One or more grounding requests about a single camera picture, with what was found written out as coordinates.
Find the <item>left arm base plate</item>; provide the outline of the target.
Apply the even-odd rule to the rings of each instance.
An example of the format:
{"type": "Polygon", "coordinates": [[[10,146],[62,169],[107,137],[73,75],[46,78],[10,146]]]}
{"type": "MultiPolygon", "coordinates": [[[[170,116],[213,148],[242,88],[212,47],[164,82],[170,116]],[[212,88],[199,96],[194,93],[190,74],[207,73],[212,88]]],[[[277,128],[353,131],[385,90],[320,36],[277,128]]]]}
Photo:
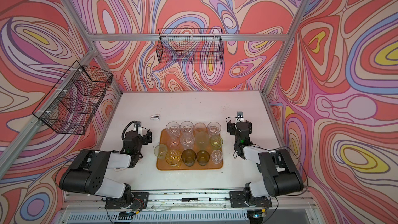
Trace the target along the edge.
{"type": "Polygon", "coordinates": [[[147,207],[149,193],[148,192],[133,192],[129,196],[123,195],[122,198],[107,198],[105,201],[106,210],[143,210],[147,207]]]}

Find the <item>frosted pale green tumbler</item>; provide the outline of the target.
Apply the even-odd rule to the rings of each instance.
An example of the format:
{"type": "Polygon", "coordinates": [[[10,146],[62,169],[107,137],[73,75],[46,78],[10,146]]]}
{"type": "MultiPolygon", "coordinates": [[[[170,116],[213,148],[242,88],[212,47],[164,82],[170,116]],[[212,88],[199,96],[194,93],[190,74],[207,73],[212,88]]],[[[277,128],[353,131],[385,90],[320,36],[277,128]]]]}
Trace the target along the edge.
{"type": "Polygon", "coordinates": [[[195,135],[195,143],[199,150],[206,150],[209,145],[209,135],[207,132],[197,132],[195,135]]]}

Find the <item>yellow glass front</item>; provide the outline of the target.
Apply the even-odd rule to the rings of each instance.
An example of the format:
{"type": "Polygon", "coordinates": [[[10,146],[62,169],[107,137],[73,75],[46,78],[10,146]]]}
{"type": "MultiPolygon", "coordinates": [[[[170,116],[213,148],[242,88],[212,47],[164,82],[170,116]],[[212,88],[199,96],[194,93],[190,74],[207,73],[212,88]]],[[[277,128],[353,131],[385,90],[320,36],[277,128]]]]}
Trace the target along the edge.
{"type": "Polygon", "coordinates": [[[179,167],[181,164],[181,152],[176,149],[169,150],[166,154],[165,160],[171,167],[179,167]]]}

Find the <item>clear stemmed glass front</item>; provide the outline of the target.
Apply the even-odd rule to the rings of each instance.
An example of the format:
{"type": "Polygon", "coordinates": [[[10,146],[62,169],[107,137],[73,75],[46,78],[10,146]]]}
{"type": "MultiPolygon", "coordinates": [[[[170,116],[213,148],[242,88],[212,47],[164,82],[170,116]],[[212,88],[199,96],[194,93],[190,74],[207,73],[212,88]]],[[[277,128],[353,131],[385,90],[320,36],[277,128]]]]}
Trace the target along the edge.
{"type": "Polygon", "coordinates": [[[176,140],[180,136],[180,124],[176,121],[171,121],[166,125],[166,131],[172,140],[176,140]]]}

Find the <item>black pen on rail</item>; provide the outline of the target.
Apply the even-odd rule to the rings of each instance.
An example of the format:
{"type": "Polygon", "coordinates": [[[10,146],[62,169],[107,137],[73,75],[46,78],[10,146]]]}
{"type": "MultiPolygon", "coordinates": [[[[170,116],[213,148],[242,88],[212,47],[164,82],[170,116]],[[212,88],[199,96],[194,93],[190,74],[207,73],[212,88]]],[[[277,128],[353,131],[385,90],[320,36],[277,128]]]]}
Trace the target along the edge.
{"type": "Polygon", "coordinates": [[[182,198],[181,202],[210,202],[211,198],[182,198]]]}

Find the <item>clear ribbed glass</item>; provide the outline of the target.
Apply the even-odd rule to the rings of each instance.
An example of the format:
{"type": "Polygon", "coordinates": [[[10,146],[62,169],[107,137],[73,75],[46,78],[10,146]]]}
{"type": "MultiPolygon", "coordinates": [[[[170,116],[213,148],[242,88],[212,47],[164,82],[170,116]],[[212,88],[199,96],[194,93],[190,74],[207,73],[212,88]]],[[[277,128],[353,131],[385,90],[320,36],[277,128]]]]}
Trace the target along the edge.
{"type": "Polygon", "coordinates": [[[207,125],[207,131],[210,138],[218,136],[221,132],[221,129],[221,124],[216,121],[212,121],[207,125]]]}

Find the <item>dark olive glass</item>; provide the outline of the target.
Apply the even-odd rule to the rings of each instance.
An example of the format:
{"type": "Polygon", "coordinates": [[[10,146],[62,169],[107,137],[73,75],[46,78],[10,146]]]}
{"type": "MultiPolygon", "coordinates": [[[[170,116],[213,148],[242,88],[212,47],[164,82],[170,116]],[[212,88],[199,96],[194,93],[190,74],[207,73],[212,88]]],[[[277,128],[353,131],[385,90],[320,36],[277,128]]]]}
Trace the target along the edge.
{"type": "Polygon", "coordinates": [[[193,149],[184,150],[183,153],[181,154],[181,160],[186,166],[188,167],[193,166],[196,161],[195,151],[193,149]]]}

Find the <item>light green glass front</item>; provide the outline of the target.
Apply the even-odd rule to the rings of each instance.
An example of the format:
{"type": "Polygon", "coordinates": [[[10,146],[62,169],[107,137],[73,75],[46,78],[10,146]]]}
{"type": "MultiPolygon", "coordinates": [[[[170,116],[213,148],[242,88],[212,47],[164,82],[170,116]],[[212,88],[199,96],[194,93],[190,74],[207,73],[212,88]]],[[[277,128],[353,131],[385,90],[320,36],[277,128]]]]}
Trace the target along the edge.
{"type": "Polygon", "coordinates": [[[159,144],[154,148],[154,155],[160,160],[165,160],[168,151],[169,149],[166,145],[159,144]]]}

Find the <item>frosted pink tumbler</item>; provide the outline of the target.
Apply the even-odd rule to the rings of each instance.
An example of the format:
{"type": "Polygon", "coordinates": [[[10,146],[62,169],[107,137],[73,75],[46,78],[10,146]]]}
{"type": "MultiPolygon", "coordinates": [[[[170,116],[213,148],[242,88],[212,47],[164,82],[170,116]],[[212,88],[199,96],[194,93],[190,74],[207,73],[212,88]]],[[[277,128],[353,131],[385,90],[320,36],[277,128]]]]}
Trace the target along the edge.
{"type": "Polygon", "coordinates": [[[206,124],[202,123],[202,122],[197,122],[194,125],[194,133],[200,133],[200,132],[206,132],[207,126],[206,124]]]}

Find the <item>small white stapler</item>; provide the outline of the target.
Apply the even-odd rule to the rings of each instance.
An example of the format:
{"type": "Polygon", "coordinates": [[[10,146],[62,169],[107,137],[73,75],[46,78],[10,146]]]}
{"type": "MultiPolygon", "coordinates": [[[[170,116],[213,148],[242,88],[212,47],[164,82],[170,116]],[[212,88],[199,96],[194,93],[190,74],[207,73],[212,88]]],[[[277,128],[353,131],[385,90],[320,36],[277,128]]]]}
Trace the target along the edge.
{"type": "Polygon", "coordinates": [[[151,120],[160,120],[160,115],[152,115],[150,116],[151,120]]]}

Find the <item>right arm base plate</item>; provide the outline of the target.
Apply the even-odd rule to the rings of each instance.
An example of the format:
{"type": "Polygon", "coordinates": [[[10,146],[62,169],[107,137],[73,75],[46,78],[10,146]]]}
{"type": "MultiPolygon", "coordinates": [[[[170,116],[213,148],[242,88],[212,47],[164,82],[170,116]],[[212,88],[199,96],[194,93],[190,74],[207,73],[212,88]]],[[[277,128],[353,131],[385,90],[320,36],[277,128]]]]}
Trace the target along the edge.
{"type": "Polygon", "coordinates": [[[247,190],[230,191],[228,200],[232,208],[261,207],[268,209],[273,206],[269,196],[254,197],[247,190]]]}

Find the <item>orange rectangular tray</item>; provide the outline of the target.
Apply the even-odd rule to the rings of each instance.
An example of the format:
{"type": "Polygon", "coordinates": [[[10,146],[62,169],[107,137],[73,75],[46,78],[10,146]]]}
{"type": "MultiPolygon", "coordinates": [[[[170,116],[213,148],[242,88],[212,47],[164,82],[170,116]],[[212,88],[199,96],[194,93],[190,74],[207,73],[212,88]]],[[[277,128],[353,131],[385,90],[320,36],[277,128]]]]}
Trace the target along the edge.
{"type": "MultiPolygon", "coordinates": [[[[167,145],[168,142],[170,142],[170,141],[171,141],[171,138],[170,138],[169,134],[167,133],[166,129],[163,129],[163,130],[161,131],[161,135],[160,135],[160,144],[166,145],[167,148],[168,148],[168,151],[171,150],[171,148],[169,148],[169,146],[167,145]]],[[[178,150],[179,150],[179,152],[182,154],[182,152],[183,152],[183,146],[180,145],[178,150]]],[[[198,153],[198,151],[200,151],[201,149],[199,149],[199,147],[197,146],[197,144],[194,144],[193,150],[195,151],[195,153],[198,153]]],[[[212,154],[212,152],[213,152],[214,150],[212,149],[211,145],[208,144],[205,150],[206,150],[206,151],[209,153],[209,155],[210,155],[210,159],[209,159],[207,165],[202,166],[202,165],[200,165],[200,164],[197,162],[197,160],[196,160],[195,163],[194,163],[192,166],[189,167],[189,166],[185,165],[185,163],[184,163],[181,159],[180,159],[180,160],[177,159],[177,162],[178,162],[178,163],[177,163],[177,166],[172,166],[172,165],[170,165],[170,164],[167,162],[166,159],[159,159],[159,158],[157,158],[157,161],[156,161],[156,168],[157,168],[159,171],[187,171],[187,170],[188,170],[188,171],[193,171],[193,170],[218,170],[218,169],[221,169],[221,168],[223,167],[223,164],[224,164],[223,158],[221,159],[221,161],[220,161],[218,164],[216,164],[216,163],[214,163],[213,160],[212,160],[211,154],[212,154]]]]}

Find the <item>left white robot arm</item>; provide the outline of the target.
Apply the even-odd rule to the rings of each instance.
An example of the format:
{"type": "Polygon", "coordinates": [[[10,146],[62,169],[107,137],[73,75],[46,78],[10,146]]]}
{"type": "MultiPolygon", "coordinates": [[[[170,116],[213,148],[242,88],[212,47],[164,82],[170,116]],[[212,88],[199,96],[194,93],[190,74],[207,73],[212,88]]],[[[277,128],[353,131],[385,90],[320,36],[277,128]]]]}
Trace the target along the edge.
{"type": "Polygon", "coordinates": [[[119,151],[82,150],[66,169],[59,188],[73,193],[102,197],[107,209],[127,209],[134,202],[129,184],[105,176],[110,169],[132,169],[143,158],[142,147],[152,142],[152,132],[133,120],[123,129],[119,151]]]}

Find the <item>pink glass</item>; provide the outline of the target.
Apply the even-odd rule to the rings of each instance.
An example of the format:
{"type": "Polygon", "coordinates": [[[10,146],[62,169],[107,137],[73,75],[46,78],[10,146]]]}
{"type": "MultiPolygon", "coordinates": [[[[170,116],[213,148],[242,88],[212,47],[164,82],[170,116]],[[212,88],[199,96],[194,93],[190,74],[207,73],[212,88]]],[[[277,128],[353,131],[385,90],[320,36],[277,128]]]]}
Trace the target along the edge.
{"type": "Polygon", "coordinates": [[[180,140],[179,138],[176,139],[169,139],[167,141],[167,146],[169,150],[179,150],[180,149],[180,140]]]}

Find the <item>small clear glass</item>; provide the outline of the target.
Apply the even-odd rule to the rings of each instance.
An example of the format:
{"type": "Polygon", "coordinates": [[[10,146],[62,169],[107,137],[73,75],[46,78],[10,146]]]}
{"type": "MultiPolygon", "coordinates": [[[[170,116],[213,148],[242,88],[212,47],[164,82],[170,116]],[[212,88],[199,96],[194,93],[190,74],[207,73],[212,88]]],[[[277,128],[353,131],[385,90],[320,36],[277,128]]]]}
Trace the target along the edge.
{"type": "Polygon", "coordinates": [[[214,150],[211,153],[213,164],[220,164],[223,161],[223,152],[221,150],[214,150]]]}

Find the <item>light green ribbed glass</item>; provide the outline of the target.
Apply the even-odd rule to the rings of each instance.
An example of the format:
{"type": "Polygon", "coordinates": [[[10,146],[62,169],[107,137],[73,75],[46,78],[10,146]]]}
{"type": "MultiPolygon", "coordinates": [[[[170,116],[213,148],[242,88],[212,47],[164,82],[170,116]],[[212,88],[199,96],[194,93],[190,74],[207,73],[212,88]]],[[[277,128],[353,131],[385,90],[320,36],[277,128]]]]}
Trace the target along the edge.
{"type": "Polygon", "coordinates": [[[223,139],[221,136],[216,135],[210,138],[210,147],[212,150],[220,150],[223,145],[223,139]]]}

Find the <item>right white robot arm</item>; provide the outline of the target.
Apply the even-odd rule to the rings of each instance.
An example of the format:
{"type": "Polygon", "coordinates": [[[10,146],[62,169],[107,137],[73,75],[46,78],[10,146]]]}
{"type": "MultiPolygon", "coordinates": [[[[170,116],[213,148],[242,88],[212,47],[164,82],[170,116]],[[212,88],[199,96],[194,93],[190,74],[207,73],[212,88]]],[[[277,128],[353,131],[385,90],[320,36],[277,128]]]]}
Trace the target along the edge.
{"type": "Polygon", "coordinates": [[[245,120],[227,122],[227,132],[234,136],[235,157],[257,165],[262,178],[245,184],[243,201],[258,206],[268,197],[285,196],[304,189],[304,183],[289,151],[285,148],[265,149],[250,140],[252,123],[245,120]]]}

